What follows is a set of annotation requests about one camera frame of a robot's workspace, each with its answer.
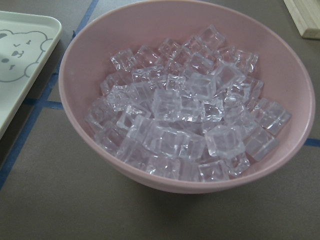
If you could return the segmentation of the clear ice cubes pile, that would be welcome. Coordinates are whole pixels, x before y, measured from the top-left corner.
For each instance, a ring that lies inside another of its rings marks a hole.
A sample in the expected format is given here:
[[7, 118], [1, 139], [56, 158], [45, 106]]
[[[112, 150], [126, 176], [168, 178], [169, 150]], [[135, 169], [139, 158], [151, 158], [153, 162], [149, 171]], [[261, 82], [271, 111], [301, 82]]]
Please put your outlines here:
[[119, 51], [84, 118], [94, 141], [149, 175], [187, 182], [235, 179], [264, 159], [292, 115], [261, 97], [258, 55], [225, 41], [209, 25], [183, 44]]

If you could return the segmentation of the cream bear tray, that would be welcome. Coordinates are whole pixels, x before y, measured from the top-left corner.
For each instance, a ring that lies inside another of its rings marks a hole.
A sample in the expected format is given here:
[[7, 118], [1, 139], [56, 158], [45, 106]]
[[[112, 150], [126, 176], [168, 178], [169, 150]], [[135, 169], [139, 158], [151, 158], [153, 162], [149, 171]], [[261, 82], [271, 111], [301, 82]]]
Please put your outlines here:
[[0, 13], [0, 133], [4, 134], [62, 34], [54, 17]]

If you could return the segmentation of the wooden cutting board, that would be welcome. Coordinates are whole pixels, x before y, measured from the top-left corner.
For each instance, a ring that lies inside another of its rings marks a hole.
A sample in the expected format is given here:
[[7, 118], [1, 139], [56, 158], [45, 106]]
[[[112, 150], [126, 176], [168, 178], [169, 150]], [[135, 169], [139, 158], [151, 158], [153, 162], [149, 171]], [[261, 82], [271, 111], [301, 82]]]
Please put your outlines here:
[[305, 39], [320, 39], [320, 1], [284, 0], [293, 22]]

